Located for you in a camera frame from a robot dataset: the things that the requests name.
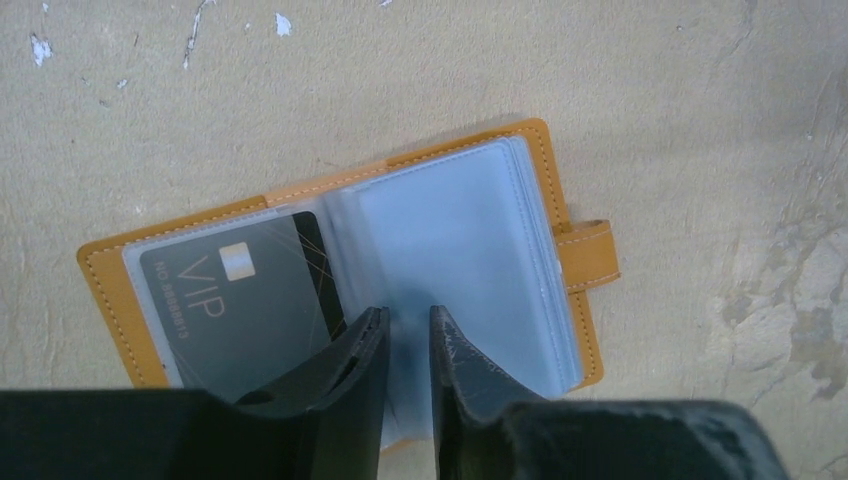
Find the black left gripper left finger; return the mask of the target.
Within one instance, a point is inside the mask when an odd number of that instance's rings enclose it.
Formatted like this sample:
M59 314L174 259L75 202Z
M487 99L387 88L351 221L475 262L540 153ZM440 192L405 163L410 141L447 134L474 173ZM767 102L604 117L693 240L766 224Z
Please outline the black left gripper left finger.
M300 366L224 401L203 390L1 395L5 479L373 479L390 343L365 310Z

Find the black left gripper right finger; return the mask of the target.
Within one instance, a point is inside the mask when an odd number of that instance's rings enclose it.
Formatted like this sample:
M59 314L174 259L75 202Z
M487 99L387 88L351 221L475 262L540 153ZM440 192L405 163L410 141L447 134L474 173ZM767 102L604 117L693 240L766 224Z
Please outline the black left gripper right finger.
M435 306L429 328L441 479L783 479L742 407L707 400L548 400Z

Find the orange leather card holder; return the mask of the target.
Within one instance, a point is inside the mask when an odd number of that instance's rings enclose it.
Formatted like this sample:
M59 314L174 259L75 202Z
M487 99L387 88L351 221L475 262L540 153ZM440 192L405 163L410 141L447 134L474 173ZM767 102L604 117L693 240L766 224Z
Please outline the orange leather card holder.
M125 250L301 210L319 219L347 329L368 307L390 313L382 449L431 434L435 305L536 394L556 399L602 377L587 293L621 275L614 236L606 220L571 221L548 126L533 118L84 245L78 263L135 386L176 387Z

